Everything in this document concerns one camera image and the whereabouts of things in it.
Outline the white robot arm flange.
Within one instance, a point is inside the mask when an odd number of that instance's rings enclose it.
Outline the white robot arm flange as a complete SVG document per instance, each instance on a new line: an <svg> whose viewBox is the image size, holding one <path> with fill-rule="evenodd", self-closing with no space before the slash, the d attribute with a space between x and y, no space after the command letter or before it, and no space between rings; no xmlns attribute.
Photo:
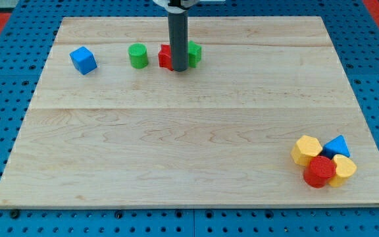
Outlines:
<svg viewBox="0 0 379 237"><path fill-rule="evenodd" d="M226 0L153 0L153 2L167 13L181 14L195 5L223 5Z"/></svg>

